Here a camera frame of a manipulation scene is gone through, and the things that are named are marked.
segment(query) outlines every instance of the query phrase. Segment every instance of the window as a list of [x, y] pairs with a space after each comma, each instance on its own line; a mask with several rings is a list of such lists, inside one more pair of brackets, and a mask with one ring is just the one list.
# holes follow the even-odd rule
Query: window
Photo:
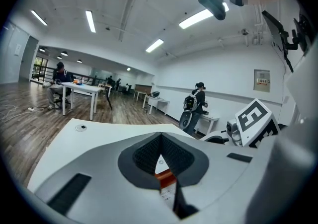
[[46, 66], [47, 66], [48, 60], [44, 59], [42, 57], [36, 56], [34, 60], [34, 66], [33, 66], [33, 76], [37, 75], [39, 76], [44, 76], [45, 71], [46, 71]]

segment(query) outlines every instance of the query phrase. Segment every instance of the black slot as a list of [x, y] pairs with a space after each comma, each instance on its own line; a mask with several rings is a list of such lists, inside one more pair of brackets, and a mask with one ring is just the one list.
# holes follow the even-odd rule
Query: black slot
[[82, 193], [91, 177], [76, 174], [64, 187], [49, 201], [48, 206], [65, 215], [79, 195]]
[[237, 153], [234, 153], [234, 152], [228, 154], [227, 157], [233, 158], [233, 159], [236, 159], [236, 160], [239, 160], [239, 161], [243, 161], [243, 162], [246, 162], [246, 163], [250, 163], [251, 160], [253, 159], [253, 157], [237, 154]]

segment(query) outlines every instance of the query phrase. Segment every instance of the black mesh panel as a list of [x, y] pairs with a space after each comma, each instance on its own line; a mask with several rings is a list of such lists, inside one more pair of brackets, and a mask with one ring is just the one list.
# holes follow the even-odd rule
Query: black mesh panel
[[193, 154], [165, 136], [162, 136], [161, 154], [174, 176], [178, 176], [194, 162]]
[[161, 152], [161, 135], [134, 152], [133, 160], [138, 168], [154, 175]]

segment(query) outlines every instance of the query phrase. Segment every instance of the backpack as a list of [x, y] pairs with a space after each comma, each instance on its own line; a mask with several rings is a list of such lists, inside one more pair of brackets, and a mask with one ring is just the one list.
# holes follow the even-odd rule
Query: backpack
[[198, 107], [198, 101], [196, 95], [201, 92], [202, 90], [198, 90], [195, 94], [190, 94], [184, 99], [183, 109], [184, 111], [193, 112]]

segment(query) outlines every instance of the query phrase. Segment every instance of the door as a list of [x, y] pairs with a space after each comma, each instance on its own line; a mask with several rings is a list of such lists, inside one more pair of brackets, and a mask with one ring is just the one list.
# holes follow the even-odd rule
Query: door
[[26, 47], [23, 52], [21, 66], [20, 66], [20, 73], [19, 73], [19, 77], [22, 79], [27, 79], [27, 80], [30, 79], [30, 73], [33, 68], [33, 56], [34, 56], [38, 42], [39, 41], [37, 39], [30, 36], [28, 39], [28, 42], [26, 43]]

